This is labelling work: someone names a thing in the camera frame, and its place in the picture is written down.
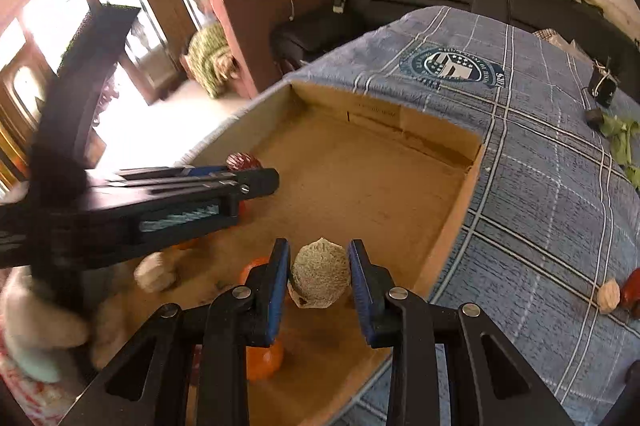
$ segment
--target checkered cloth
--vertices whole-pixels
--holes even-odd
[[[501,65],[506,86],[433,88],[401,72],[400,61],[434,45]],[[400,102],[484,137],[476,192],[430,301],[478,303],[579,424],[602,419],[640,358],[640,322],[622,310],[600,315],[594,302],[605,280],[622,283],[638,266],[640,199],[584,123],[591,70],[533,34],[429,7],[287,76]],[[611,112],[640,120],[620,91]],[[442,352],[439,362],[448,399]],[[389,380],[387,365],[337,423],[383,424]]]

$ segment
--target black leather sofa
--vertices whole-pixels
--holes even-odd
[[[640,51],[635,42],[596,8],[574,0],[346,0],[343,14],[328,5],[277,27],[271,35],[273,53],[298,68],[366,31],[432,5],[471,11],[528,32],[556,29],[600,63],[609,62],[622,90],[640,102]]]

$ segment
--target sofa backrest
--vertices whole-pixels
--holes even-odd
[[[269,37],[277,25],[312,11],[332,0],[210,0],[225,29],[231,51],[240,68],[234,87],[253,98],[282,77],[271,53]]]
[[[350,0],[349,9],[370,30],[432,5],[449,5],[516,26],[527,32],[553,28],[610,67],[620,87],[640,102],[640,52],[620,29],[592,6],[574,0]]]

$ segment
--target orange fruit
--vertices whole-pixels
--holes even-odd
[[[246,279],[249,278],[249,272],[251,271],[251,269],[253,269],[254,267],[258,267],[259,265],[264,265],[265,263],[269,263],[268,256],[261,256],[253,260],[251,263],[245,265],[244,269],[242,269],[242,272],[240,273],[240,278],[238,279],[240,285],[244,285],[246,283]]]
[[[278,340],[269,348],[246,348],[246,378],[249,381],[267,379],[282,366],[284,347]]]

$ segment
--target cardboard box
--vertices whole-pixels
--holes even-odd
[[[193,164],[222,164],[236,151],[276,168],[279,190],[250,200],[240,226],[211,235],[209,253],[184,262],[180,285],[140,320],[156,304],[194,306],[215,283],[237,283],[242,267],[268,255],[280,236],[292,255],[321,237],[342,246],[360,238],[396,284],[427,295],[463,222],[483,152],[479,136],[447,121],[309,83],[274,91]],[[249,385],[252,426],[324,424],[389,353],[366,345],[350,291],[326,310],[289,300],[280,339],[280,371]]]

